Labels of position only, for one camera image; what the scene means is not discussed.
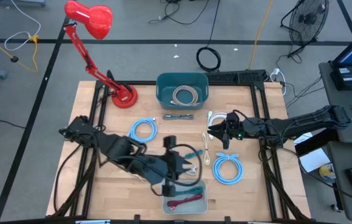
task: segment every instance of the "red wire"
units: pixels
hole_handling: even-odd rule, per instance
[[[169,207],[171,207],[170,209],[173,210],[176,208],[177,205],[181,205],[183,203],[187,203],[187,202],[193,202],[195,200],[200,200],[202,198],[202,194],[196,194],[190,198],[186,198],[184,200],[173,200],[173,201],[168,201],[167,205]]]

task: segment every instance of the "gray carpet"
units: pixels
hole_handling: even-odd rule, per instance
[[[159,0],[114,0],[81,1],[86,5],[108,4],[114,14],[114,22],[108,40],[206,40],[209,38],[216,10],[215,0],[210,0],[201,18],[185,26],[172,21],[149,25],[147,22],[159,16],[164,17],[165,4]],[[352,19],[352,0],[343,0]],[[56,39],[64,20],[65,0],[47,0],[46,7],[22,6],[22,10],[42,24],[39,32],[42,39]],[[218,18],[213,31],[214,40],[254,40],[267,7],[266,0],[221,1]],[[260,40],[289,41],[288,32],[280,28],[281,18],[293,8],[295,1],[275,1],[263,28]],[[174,18],[181,21],[194,19],[205,5],[205,1],[180,3],[180,10]],[[0,39],[6,39],[15,32],[36,31],[37,25],[20,14],[12,6],[0,6]],[[82,39],[92,39],[83,25],[78,25]],[[330,3],[327,23],[318,37],[319,41],[352,41],[352,35],[336,0]],[[200,72],[195,61],[196,51],[203,45],[178,44],[87,44],[86,48],[101,71],[111,69],[118,80],[155,80],[164,72]],[[0,119],[25,126],[42,77],[47,68],[54,44],[40,44],[37,54],[38,74],[28,72],[11,63],[0,52],[0,69],[9,72],[9,77],[0,80]],[[211,45],[219,51],[221,71],[244,70],[251,58],[252,45]],[[297,91],[313,82],[318,74],[318,64],[334,59],[344,46],[309,46],[300,54],[302,63],[282,58],[279,65],[287,82],[293,83]],[[14,53],[23,63],[32,65],[32,44],[27,44]],[[279,55],[289,51],[288,45],[260,45],[257,47],[252,69],[266,69],[271,72]],[[216,64],[214,56],[202,53],[207,67]],[[57,130],[67,125],[76,88],[80,80],[94,80],[84,72],[84,61],[72,44],[62,44],[54,64],[42,104],[35,120],[24,157],[16,175],[14,185],[5,206],[2,221],[28,218],[42,218],[55,178],[60,151],[63,144]],[[322,87],[322,82],[315,88]],[[285,101],[292,99],[287,89]],[[328,103],[323,90],[317,91],[288,108],[289,116],[297,116],[316,110]],[[22,130],[0,123],[0,193],[6,181]],[[312,217],[323,222],[352,223],[343,213],[330,209],[335,202],[332,189],[327,188],[309,176],[303,175],[305,190]]]

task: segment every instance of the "plastic bin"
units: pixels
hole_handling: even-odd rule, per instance
[[[174,90],[181,85],[189,85],[198,93],[198,101],[193,106],[173,105]],[[198,110],[208,99],[208,78],[202,73],[163,73],[157,78],[157,99],[165,110]],[[183,103],[191,102],[193,96],[190,92],[182,90],[177,98]]]
[[[194,180],[184,180],[182,183],[192,183]],[[206,213],[208,210],[208,197],[206,195],[206,184],[203,180],[200,180],[193,187],[203,187],[202,198],[193,202],[188,202],[176,206],[173,210],[168,207],[167,203],[171,200],[184,200],[187,197],[192,197],[194,194],[178,195],[176,197],[164,197],[162,196],[162,211],[167,215],[181,215],[181,214],[201,214]],[[176,191],[184,191],[193,187],[183,187],[175,184]]]

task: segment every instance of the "black box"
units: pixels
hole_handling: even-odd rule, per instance
[[[352,90],[352,67],[335,68],[331,78],[337,90]]]

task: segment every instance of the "red desk lamp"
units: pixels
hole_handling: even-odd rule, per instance
[[[86,7],[76,1],[68,1],[64,6],[65,14],[78,22],[85,25],[89,33],[96,39],[103,39],[108,34],[111,24],[113,23],[113,13],[108,6]],[[79,51],[87,66],[86,71],[96,77],[99,81],[113,89],[113,103],[119,108],[128,108],[137,101],[137,91],[133,86],[127,84],[118,84],[111,78],[103,75],[96,67],[95,63],[89,56],[88,51],[83,46],[81,39],[76,34],[76,22],[64,27],[65,32],[70,36],[71,41]]]

